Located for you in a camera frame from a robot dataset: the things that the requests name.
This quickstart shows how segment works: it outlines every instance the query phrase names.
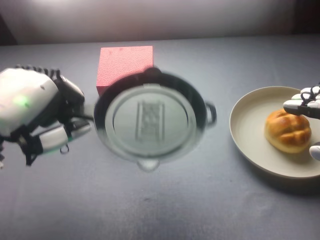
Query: green light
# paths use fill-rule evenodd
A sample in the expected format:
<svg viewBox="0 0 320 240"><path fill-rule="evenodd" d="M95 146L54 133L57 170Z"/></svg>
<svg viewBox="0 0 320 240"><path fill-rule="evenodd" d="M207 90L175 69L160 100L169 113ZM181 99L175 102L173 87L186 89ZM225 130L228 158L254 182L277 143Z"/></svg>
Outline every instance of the green light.
<svg viewBox="0 0 320 240"><path fill-rule="evenodd" d="M13 99L13 102L19 106L29 107L29 101L26 96L18 95Z"/></svg>

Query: plate rim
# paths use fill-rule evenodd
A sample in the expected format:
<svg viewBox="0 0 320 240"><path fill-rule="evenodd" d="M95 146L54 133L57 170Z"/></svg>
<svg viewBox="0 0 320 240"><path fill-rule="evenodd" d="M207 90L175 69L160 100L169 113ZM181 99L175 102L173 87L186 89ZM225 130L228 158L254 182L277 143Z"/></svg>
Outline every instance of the plate rim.
<svg viewBox="0 0 320 240"><path fill-rule="evenodd" d="M232 140L233 140L236 148L237 148L237 149L240 151L240 153L241 153L251 164L253 164L255 167L258 167L259 169L263 170L264 172L267 172L267 173L272 174L272 175L274 175L274 176L281 177L281 178L286 178L286 179L292 179L292 180L307 180L307 179L314 179L314 178L320 177L320 174L314 175L314 176L287 176L287 175L283 175L283 174L279 174L279 173L270 171L270 170L268 170L268 169L260 166L259 164L255 163L255 162L252 161L249 157L247 157L247 156L244 154L244 152L241 150L241 148L239 147L239 145L237 144L237 142L236 142L236 140L235 140L235 137L234 137L234 135L233 135L232 128L231 128L231 119L232 119L232 115L233 115L233 113L234 113L235 107L238 105L238 103L239 103L241 100L243 100L245 97L247 97L248 95L252 94L253 92L261 91L261 90L263 90L263 89L272 89L272 88L286 88L286 89L292 89L292 90L300 91L300 89L298 89L298 88L289 87L289 86L265 86L265 87L261 87L261 88L257 88L257 89L255 89L255 90L252 90L252 91L248 92L247 94L243 95L243 96L234 104L234 106L232 107L232 110L231 110L231 113L230 113L230 117L229 117L229 131L230 131Z"/></svg>

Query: pink textured box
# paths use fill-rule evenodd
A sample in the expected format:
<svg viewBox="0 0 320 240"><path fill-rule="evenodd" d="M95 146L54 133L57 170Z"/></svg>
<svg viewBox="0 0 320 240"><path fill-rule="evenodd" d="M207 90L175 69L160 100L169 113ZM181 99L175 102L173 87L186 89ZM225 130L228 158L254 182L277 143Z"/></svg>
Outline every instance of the pink textured box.
<svg viewBox="0 0 320 240"><path fill-rule="evenodd" d="M154 65L152 46L103 47L100 51L96 89L99 96L115 81Z"/></svg>

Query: golden brown bun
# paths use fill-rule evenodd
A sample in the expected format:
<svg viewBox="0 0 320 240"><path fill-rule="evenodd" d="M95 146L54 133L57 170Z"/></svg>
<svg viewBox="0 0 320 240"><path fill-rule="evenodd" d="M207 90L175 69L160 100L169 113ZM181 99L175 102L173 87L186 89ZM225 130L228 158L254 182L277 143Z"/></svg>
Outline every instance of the golden brown bun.
<svg viewBox="0 0 320 240"><path fill-rule="evenodd" d="M292 115L280 109L267 117L264 136L283 152L300 153L310 144L310 124L304 116Z"/></svg>

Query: table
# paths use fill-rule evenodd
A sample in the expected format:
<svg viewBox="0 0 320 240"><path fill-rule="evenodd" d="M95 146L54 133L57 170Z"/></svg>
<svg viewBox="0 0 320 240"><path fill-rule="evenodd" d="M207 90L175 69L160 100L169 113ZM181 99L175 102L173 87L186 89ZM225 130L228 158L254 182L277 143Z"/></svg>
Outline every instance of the table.
<svg viewBox="0 0 320 240"><path fill-rule="evenodd" d="M154 46L155 66L215 103L216 126L153 173L113 155L94 130L69 154L40 156L32 167L18 146L5 144L0 239L318 240L320 196L260 177L235 148L229 115L257 88L317 84L320 35L6 46L0 69L59 67L94 103L100 48L144 45Z"/></svg>

